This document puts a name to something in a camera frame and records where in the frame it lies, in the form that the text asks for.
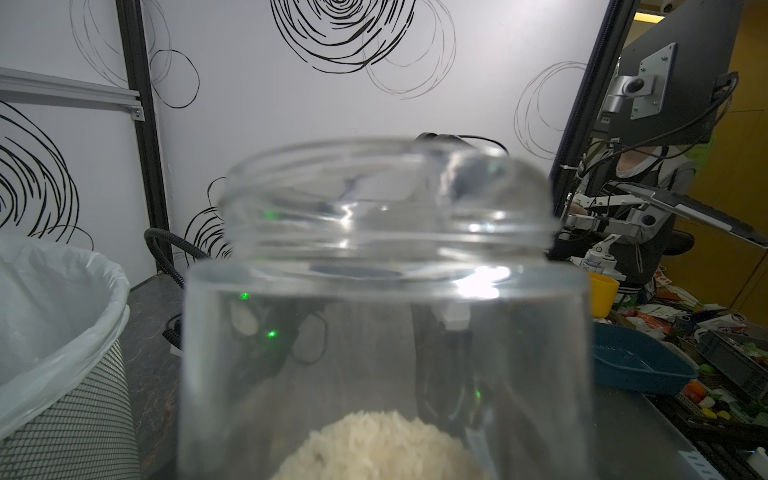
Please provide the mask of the glass rice jar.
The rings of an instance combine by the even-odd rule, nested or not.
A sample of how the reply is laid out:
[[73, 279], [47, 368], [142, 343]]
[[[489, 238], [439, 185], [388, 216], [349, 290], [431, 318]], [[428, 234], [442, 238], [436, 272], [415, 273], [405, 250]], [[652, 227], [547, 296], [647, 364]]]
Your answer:
[[590, 282], [549, 261], [557, 229], [546, 176], [511, 158], [492, 245], [436, 264], [464, 330], [420, 322], [427, 301], [322, 302], [288, 352], [248, 324], [271, 262], [230, 252], [187, 272], [178, 475], [182, 479], [593, 479]]

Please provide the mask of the yellow plastic cup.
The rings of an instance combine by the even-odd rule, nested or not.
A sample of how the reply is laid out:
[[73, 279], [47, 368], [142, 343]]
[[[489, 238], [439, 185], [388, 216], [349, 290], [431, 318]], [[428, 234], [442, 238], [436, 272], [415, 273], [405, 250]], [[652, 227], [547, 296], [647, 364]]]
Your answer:
[[606, 318], [614, 304], [618, 294], [619, 282], [613, 278], [590, 273], [591, 280], [591, 308], [594, 318]]

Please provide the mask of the teal plastic tray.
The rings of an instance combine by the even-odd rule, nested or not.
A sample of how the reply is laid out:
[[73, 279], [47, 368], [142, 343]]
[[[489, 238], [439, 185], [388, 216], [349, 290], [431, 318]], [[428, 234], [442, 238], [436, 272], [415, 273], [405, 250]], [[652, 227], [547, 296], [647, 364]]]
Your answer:
[[660, 341], [636, 330], [593, 324], [597, 385], [652, 395], [676, 395], [697, 370]]

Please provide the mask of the white plastic bin liner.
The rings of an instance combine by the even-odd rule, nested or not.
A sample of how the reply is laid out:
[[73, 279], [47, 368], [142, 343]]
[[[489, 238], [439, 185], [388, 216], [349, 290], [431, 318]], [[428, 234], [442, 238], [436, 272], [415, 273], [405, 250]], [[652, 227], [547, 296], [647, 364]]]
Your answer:
[[128, 321], [130, 283], [105, 255], [1, 237], [1, 435], [75, 389]]

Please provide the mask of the metal mesh trash bin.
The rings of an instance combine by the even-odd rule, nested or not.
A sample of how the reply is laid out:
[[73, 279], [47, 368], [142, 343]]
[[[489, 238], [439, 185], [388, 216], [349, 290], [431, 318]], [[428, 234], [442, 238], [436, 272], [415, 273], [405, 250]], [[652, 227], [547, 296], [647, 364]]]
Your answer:
[[141, 477], [119, 342], [70, 393], [1, 440], [1, 477]]

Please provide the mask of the black monitor on mount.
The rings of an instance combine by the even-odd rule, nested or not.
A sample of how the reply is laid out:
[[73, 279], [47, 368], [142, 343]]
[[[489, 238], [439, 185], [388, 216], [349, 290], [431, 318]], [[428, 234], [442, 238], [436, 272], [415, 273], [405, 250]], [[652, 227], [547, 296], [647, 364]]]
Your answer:
[[592, 135], [624, 147], [709, 141], [733, 87], [742, 1], [685, 1], [626, 46]]

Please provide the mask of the aluminium wall rail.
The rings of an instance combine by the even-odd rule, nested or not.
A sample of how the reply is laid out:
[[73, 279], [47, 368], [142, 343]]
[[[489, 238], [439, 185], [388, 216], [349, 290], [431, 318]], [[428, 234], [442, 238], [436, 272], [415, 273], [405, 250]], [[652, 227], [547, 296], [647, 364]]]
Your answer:
[[2, 68], [1, 92], [114, 105], [129, 111], [134, 121], [145, 121], [140, 93], [136, 90]]

